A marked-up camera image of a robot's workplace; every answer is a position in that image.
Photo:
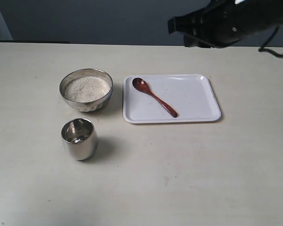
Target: wooden spoon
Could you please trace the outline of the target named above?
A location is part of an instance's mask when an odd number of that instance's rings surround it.
[[[154,99],[156,99],[166,109],[166,111],[169,112],[169,114],[172,117],[174,117],[174,118],[178,117],[177,112],[172,107],[170,107],[166,102],[164,102],[161,99],[159,99],[154,93],[152,93],[151,89],[149,88],[149,86],[148,86],[148,84],[146,83],[145,80],[143,80],[141,78],[135,78],[132,81],[132,85],[138,91],[140,91],[142,93],[145,93],[145,94],[148,94],[149,96],[151,96]]]

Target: table surface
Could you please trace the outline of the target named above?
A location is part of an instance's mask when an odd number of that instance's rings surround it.
[[[115,83],[97,113],[70,108],[68,73]],[[132,125],[129,75],[207,76],[215,123]],[[73,160],[60,130],[90,119],[96,155]],[[0,226],[283,226],[283,59],[256,48],[0,43]]]

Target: rectangular tray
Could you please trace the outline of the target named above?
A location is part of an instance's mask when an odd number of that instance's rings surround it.
[[[137,91],[142,78],[152,92],[173,107],[173,118],[154,98]],[[208,79],[200,74],[129,76],[124,80],[124,118],[132,124],[216,121],[221,112]]]

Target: spoon handle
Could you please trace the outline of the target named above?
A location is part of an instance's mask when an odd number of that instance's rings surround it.
[[[173,118],[177,118],[178,114],[177,112],[170,106],[168,105],[166,102],[162,101],[160,98],[158,98],[155,94],[151,93],[151,96],[156,99],[165,109],[167,112],[169,112],[169,114],[173,117]]]

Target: stainless steel cup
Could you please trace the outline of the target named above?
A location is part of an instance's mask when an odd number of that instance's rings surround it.
[[[66,151],[76,160],[92,157],[98,147],[98,136],[93,124],[87,119],[73,119],[61,131]]]

